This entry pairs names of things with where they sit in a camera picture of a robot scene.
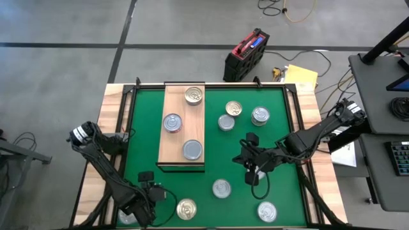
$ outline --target tin can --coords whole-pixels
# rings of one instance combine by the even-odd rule
[[[270,112],[266,107],[256,107],[251,113],[251,122],[256,126],[263,126],[270,118]]]
[[[192,219],[196,211],[196,203],[191,199],[182,199],[176,207],[176,213],[182,220]]]
[[[219,128],[223,131],[230,131],[235,126],[235,119],[227,114],[219,117]]]
[[[202,155],[202,144],[197,140],[189,140],[183,145],[183,156],[187,160],[197,160]]]
[[[271,223],[277,218],[277,210],[275,209],[275,206],[268,201],[260,203],[257,213],[260,219],[267,223]]]
[[[236,101],[230,101],[226,104],[226,112],[232,117],[237,117],[242,111],[242,105]]]
[[[181,130],[181,118],[177,114],[168,114],[164,118],[164,128],[170,133],[177,133]]]
[[[185,92],[185,99],[189,105],[199,105],[203,98],[203,92],[198,87],[190,87]]]
[[[129,225],[138,223],[138,220],[135,218],[135,215],[133,213],[127,215],[123,211],[119,210],[118,218],[122,222],[122,224]]]
[[[218,179],[213,183],[213,194],[216,197],[224,199],[230,196],[231,186],[230,183],[224,179]]]

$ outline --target metal can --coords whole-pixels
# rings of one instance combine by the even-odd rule
[[[197,140],[189,140],[183,145],[183,156],[187,160],[197,160],[202,155],[202,144]]]
[[[189,105],[199,105],[203,98],[203,92],[198,87],[190,87],[185,92],[185,99]]]
[[[118,218],[122,222],[122,224],[129,225],[138,223],[138,220],[135,218],[135,215],[133,213],[127,215],[123,211],[119,210]]]
[[[226,112],[233,117],[237,117],[243,111],[243,107],[236,101],[230,101],[226,104]]]
[[[230,183],[224,179],[218,179],[213,183],[213,194],[216,197],[224,199],[230,196],[231,186]]]
[[[176,207],[176,212],[182,220],[192,219],[196,211],[196,203],[191,199],[182,199]]]
[[[177,114],[168,114],[164,118],[164,127],[170,133],[177,133],[181,130],[181,118]]]
[[[219,117],[219,128],[223,131],[230,131],[235,126],[235,119],[227,114]]]
[[[267,223],[271,223],[277,218],[277,210],[275,209],[275,206],[268,201],[261,202],[258,206],[257,213],[260,219]]]
[[[256,107],[251,113],[251,122],[256,126],[263,126],[270,118],[270,112],[266,107]]]

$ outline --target keyboard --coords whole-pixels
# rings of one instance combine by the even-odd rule
[[[389,158],[397,176],[409,176],[409,141],[386,142]]]

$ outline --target gray floor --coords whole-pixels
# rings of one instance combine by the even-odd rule
[[[130,0],[0,0],[0,43],[118,43]],[[312,1],[289,0],[291,15],[305,14]],[[403,0],[318,0],[311,17],[290,24],[266,17],[250,0],[138,0],[127,43],[235,44],[260,27],[269,45],[372,46],[408,16]],[[66,227],[84,160],[65,142],[68,131],[96,121],[116,49],[0,48],[0,128],[13,139],[31,131],[51,165],[33,163],[14,210],[13,226]],[[115,82],[222,80],[228,50],[125,49]],[[292,57],[294,51],[280,51]],[[317,91],[336,83],[357,52],[325,52],[332,66]],[[298,65],[322,73],[328,63],[314,53],[288,62],[265,54],[244,79],[271,80],[273,67]],[[356,92],[355,86],[350,91]],[[320,106],[331,90],[317,94]],[[330,109],[339,92],[323,111]],[[360,104],[359,95],[353,97]],[[349,221],[357,226],[409,229],[409,214],[366,205],[364,180],[339,179]]]

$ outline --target green tabletop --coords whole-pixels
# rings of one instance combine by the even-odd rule
[[[205,172],[162,172],[155,164],[158,160],[160,129],[164,90],[142,89],[137,93],[132,128],[125,167],[125,178],[138,185],[141,171],[154,171],[155,182],[173,191],[178,200],[193,199],[197,204],[196,216],[182,220],[176,214],[163,227],[267,227],[305,226],[303,200],[294,165],[281,165],[269,174],[271,190],[264,201],[277,208],[277,219],[266,223],[259,219],[257,207],[261,202],[253,198],[250,186],[244,183],[245,168],[232,162],[240,154],[239,140],[247,132],[260,137],[260,146],[273,147],[274,142],[289,133],[288,117],[282,88],[270,89],[206,89],[205,103]],[[226,113],[228,101],[236,100],[243,106],[236,118],[234,129],[220,130],[218,118]],[[270,111],[265,126],[251,123],[251,112],[256,106]],[[213,195],[212,184],[224,178],[231,184],[232,192],[227,199]],[[255,189],[261,196],[266,191],[266,178]],[[155,224],[162,223],[173,211],[174,201],[170,195],[157,203]],[[126,226],[118,221],[118,227]]]

